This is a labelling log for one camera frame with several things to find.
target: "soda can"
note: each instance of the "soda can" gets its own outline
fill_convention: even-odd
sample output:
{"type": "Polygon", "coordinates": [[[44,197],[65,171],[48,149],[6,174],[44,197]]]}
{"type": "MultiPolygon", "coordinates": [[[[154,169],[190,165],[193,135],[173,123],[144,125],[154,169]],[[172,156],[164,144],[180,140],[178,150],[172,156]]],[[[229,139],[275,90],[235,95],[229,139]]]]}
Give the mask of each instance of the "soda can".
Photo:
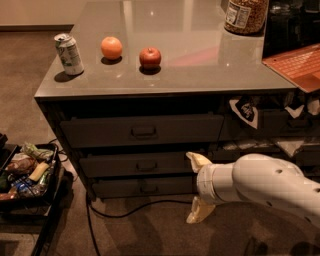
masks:
{"type": "Polygon", "coordinates": [[[67,75],[79,75],[84,71],[76,40],[67,33],[54,37],[56,49],[67,75]]]}

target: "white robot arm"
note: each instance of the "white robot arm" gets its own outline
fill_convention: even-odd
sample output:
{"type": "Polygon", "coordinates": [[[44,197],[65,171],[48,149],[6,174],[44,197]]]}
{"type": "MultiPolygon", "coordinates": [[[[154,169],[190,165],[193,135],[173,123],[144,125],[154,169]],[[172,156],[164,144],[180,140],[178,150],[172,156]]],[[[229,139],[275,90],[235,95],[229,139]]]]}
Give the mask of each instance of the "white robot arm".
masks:
{"type": "Polygon", "coordinates": [[[293,163],[261,154],[248,154],[230,164],[212,164],[187,153],[198,173],[199,196],[187,222],[205,219],[216,205],[253,202],[293,213],[320,228],[320,184],[306,178],[293,163]]]}

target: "cable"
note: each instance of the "cable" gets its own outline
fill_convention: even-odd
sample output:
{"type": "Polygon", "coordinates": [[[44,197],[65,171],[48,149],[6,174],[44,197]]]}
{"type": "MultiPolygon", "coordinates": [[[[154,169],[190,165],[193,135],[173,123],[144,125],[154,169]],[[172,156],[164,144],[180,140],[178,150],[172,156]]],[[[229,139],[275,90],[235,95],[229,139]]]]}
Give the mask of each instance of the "cable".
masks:
{"type": "Polygon", "coordinates": [[[150,202],[150,203],[146,203],[146,204],[143,204],[135,209],[133,209],[132,211],[126,213],[126,214],[123,214],[123,215],[109,215],[109,214],[104,214],[102,212],[99,212],[97,209],[95,209],[93,206],[92,206],[92,201],[91,199],[89,198],[89,195],[88,193],[86,193],[86,208],[87,208],[87,217],[88,217],[88,224],[89,224],[89,229],[90,229],[90,234],[91,234],[91,239],[92,239],[92,242],[93,242],[93,245],[94,245],[94,249],[96,251],[96,254],[97,256],[101,256],[100,254],[100,251],[99,251],[99,248],[98,248],[98,245],[97,245],[97,241],[96,241],[96,238],[94,236],[94,233],[93,233],[93,227],[92,227],[92,223],[91,223],[91,218],[90,218],[90,211],[89,211],[89,207],[90,209],[97,213],[98,215],[100,216],[103,216],[103,217],[106,217],[106,218],[124,218],[124,217],[127,217],[133,213],[135,213],[136,211],[146,207],[146,206],[149,206],[149,205],[152,205],[152,204],[158,204],[158,203],[180,203],[180,204],[192,204],[192,202],[189,202],[189,201],[179,201],[179,200],[158,200],[158,201],[154,201],[154,202],[150,202]]]}
{"type": "Polygon", "coordinates": [[[152,205],[152,204],[158,204],[158,203],[179,203],[179,204],[192,204],[192,202],[189,202],[189,201],[179,201],[179,200],[159,200],[159,201],[154,201],[154,202],[150,202],[150,203],[146,203],[146,204],[143,204],[143,205],[140,205],[139,207],[133,209],[132,211],[126,213],[126,214],[123,214],[123,215],[109,215],[109,214],[105,214],[105,213],[102,213],[102,212],[99,212],[97,209],[95,209],[93,206],[92,206],[92,203],[91,203],[91,200],[88,202],[89,204],[89,207],[91,208],[92,211],[94,211],[95,213],[97,213],[98,215],[100,216],[103,216],[103,217],[106,217],[106,218],[114,218],[114,219],[120,219],[120,218],[124,218],[124,217],[127,217],[139,210],[141,210],[142,208],[146,207],[146,206],[149,206],[149,205],[152,205]]]}
{"type": "Polygon", "coordinates": [[[92,228],[92,223],[91,223],[91,218],[90,218],[89,205],[91,205],[91,200],[90,200],[90,198],[88,196],[88,193],[86,193],[86,208],[87,208],[87,217],[88,217],[90,235],[91,235],[91,238],[92,238],[92,242],[93,242],[93,246],[94,246],[94,249],[96,251],[96,254],[97,254],[97,256],[100,256],[101,254],[100,254],[100,251],[99,251],[99,248],[98,248],[98,245],[97,245],[96,238],[95,238],[94,233],[93,233],[93,228],[92,228]]]}

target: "jar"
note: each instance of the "jar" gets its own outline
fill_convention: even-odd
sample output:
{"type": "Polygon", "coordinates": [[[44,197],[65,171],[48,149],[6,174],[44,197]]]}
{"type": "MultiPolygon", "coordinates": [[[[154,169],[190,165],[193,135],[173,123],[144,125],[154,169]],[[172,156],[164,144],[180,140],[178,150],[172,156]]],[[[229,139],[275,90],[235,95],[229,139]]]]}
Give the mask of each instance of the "jar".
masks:
{"type": "Polygon", "coordinates": [[[261,31],[266,19],[268,0],[229,0],[225,29],[239,35],[261,31]]]}

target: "label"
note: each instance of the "label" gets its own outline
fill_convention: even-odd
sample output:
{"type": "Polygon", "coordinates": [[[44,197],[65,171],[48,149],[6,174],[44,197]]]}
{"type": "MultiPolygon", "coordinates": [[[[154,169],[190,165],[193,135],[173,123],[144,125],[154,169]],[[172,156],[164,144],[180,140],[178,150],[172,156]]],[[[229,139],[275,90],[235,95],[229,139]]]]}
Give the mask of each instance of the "label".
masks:
{"type": "Polygon", "coordinates": [[[237,28],[245,28],[250,15],[251,8],[234,4],[229,1],[226,22],[237,28]]]}

